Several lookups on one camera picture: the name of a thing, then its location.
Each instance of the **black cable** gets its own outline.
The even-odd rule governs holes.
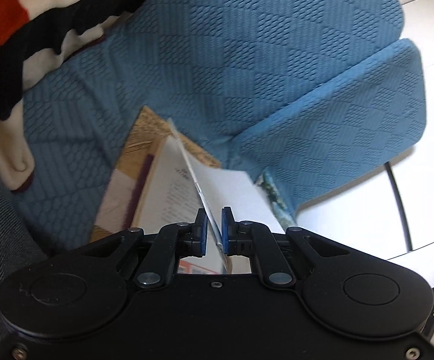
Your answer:
[[[405,245],[407,246],[407,252],[413,251],[412,238],[410,237],[410,230],[408,228],[407,215],[405,215],[405,210],[403,209],[402,197],[398,191],[397,182],[395,181],[394,173],[390,167],[390,163],[386,162],[384,164],[385,170],[390,179],[392,185],[392,190],[394,191],[395,202],[397,203],[398,213],[400,215],[400,222],[402,223],[403,237],[405,238]]]

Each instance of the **blue textured fabric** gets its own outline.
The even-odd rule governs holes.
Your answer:
[[[22,212],[57,249],[85,243],[143,105],[171,116],[224,166],[253,176],[269,167],[295,209],[418,139],[425,121],[422,75],[415,47],[394,43],[401,28],[397,0],[147,0],[105,42],[24,96],[36,168],[33,185],[19,196]],[[387,97],[379,92],[384,88]],[[400,115],[409,99],[415,112],[402,120],[389,116]],[[304,133],[310,114],[319,123]],[[363,114],[359,132],[352,117]],[[418,121],[420,130],[405,130],[405,120]],[[365,129],[379,131],[377,138]],[[395,138],[385,140],[382,131]],[[334,135],[333,150],[349,148],[336,161],[352,166],[323,157],[321,141]],[[275,154],[272,147],[295,153]],[[379,154],[369,160],[358,148]],[[311,160],[321,160],[314,171]],[[325,172],[327,182],[313,181]]]

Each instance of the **book page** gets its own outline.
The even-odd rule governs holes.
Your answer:
[[[155,157],[148,182],[132,226],[143,228],[146,234],[154,234],[170,223],[194,222],[202,203],[172,138],[164,141]]]
[[[273,233],[285,233],[246,172],[210,168],[191,156],[190,161],[220,231],[222,208],[230,207],[236,222],[259,222]]]

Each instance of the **silver bolt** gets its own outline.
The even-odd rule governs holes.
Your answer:
[[[288,284],[292,281],[292,276],[285,272],[275,272],[269,276],[269,280],[274,284]]]
[[[12,357],[15,360],[26,360],[27,359],[27,351],[22,348],[14,348],[12,349]]]
[[[405,354],[407,360],[417,360],[420,357],[420,350],[418,348],[410,348]]]
[[[151,284],[157,284],[160,281],[160,275],[155,272],[144,272],[137,278],[139,283],[149,286]]]

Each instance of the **white tile floor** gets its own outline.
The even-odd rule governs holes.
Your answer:
[[[414,247],[421,248],[393,261],[414,269],[434,285],[434,243],[429,245],[434,242],[434,0],[415,0],[403,10],[402,37],[413,40],[422,54],[427,127],[420,142],[392,163]],[[386,174],[355,184],[304,207],[298,213],[298,224],[379,257],[405,250]]]
[[[404,254],[400,216],[387,173],[382,166],[364,179],[303,206],[297,224],[383,259]]]

